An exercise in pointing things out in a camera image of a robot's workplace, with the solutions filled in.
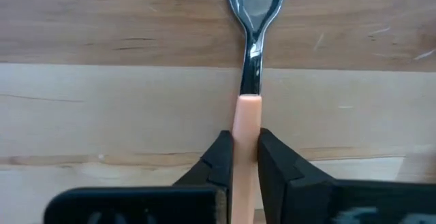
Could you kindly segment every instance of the darker wood panel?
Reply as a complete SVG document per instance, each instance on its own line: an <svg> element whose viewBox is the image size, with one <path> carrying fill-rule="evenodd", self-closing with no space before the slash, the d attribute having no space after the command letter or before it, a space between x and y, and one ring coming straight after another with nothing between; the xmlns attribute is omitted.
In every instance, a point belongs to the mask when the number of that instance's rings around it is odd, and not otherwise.
<svg viewBox="0 0 436 224"><path fill-rule="evenodd" d="M436 70L436 0L285 0L265 67ZM240 67L226 0L0 0L0 62Z"/></svg>

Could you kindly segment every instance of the metal spoon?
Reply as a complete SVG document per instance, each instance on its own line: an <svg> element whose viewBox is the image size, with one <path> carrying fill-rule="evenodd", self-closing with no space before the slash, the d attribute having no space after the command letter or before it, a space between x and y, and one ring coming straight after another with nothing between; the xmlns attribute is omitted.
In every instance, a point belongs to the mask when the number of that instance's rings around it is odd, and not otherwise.
<svg viewBox="0 0 436 224"><path fill-rule="evenodd" d="M264 36L279 13L283 0L229 0L234 14L244 27L245 58L240 93L260 94Z"/></svg>

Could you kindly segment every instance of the wooden surface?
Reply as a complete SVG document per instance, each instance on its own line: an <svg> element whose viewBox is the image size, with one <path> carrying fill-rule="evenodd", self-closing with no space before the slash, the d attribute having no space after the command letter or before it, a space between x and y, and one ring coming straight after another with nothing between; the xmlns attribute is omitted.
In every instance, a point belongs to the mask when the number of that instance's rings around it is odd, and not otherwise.
<svg viewBox="0 0 436 224"><path fill-rule="evenodd" d="M435 182L435 2L285 0L263 126L338 178ZM231 127L243 45L226 0L0 0L0 223L174 182Z"/></svg>
<svg viewBox="0 0 436 224"><path fill-rule="evenodd" d="M285 0L265 66L436 70L436 0ZM0 61L240 67L226 0L0 0Z"/></svg>

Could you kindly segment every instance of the pink plastic handle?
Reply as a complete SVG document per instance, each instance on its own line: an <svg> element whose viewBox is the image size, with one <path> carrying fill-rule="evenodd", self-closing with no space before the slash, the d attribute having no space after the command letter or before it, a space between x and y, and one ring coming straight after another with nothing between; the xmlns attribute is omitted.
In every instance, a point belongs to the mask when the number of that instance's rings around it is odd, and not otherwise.
<svg viewBox="0 0 436 224"><path fill-rule="evenodd" d="M261 116L262 98L259 95L238 97L232 130L234 139L233 224L253 224L254 222L254 186Z"/></svg>

